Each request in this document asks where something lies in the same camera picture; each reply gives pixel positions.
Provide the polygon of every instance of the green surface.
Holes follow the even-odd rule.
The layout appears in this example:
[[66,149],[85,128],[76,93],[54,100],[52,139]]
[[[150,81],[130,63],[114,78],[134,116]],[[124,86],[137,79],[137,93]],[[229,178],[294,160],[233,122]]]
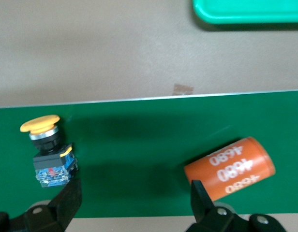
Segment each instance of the green surface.
[[298,0],[193,0],[193,5],[212,24],[298,23]]
[[19,127],[58,114],[83,184],[77,217],[191,215],[183,166],[240,138],[268,151],[277,173],[220,201],[238,213],[298,213],[298,91],[0,109],[0,211],[51,199]]

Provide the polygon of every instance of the beige surface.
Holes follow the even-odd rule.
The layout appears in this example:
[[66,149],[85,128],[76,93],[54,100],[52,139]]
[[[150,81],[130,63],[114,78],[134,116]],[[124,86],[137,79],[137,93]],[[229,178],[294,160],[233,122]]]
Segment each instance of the beige surface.
[[[298,232],[298,214],[272,214],[289,232]],[[185,232],[194,217],[74,218],[66,232]]]
[[0,106],[298,88],[298,31],[208,32],[190,0],[0,0]]

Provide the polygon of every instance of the yellow tab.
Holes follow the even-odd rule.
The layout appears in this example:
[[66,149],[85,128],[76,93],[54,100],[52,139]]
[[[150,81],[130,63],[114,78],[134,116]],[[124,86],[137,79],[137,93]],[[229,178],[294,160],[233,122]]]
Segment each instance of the yellow tab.
[[64,153],[60,154],[60,157],[66,156],[68,153],[71,152],[73,148],[70,146]]
[[55,123],[60,120],[58,115],[46,115],[32,119],[26,123],[23,123],[20,127],[21,132],[30,131],[31,134],[41,134],[55,127]]

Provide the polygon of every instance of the orange battery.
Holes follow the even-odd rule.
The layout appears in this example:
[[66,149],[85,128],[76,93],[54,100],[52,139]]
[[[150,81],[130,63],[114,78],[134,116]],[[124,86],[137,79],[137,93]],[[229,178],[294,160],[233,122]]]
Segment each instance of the orange battery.
[[184,167],[190,181],[202,181],[212,201],[275,174],[266,150],[254,138],[239,140]]

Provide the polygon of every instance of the silver metal ring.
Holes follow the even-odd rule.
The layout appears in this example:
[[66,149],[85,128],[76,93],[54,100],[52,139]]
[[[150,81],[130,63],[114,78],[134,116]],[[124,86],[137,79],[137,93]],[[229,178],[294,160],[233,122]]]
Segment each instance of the silver metal ring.
[[48,130],[48,131],[46,131],[44,133],[41,133],[41,134],[31,134],[30,133],[30,139],[31,140],[44,139],[44,138],[50,137],[51,135],[54,135],[58,131],[59,131],[58,127],[55,126],[52,130]]

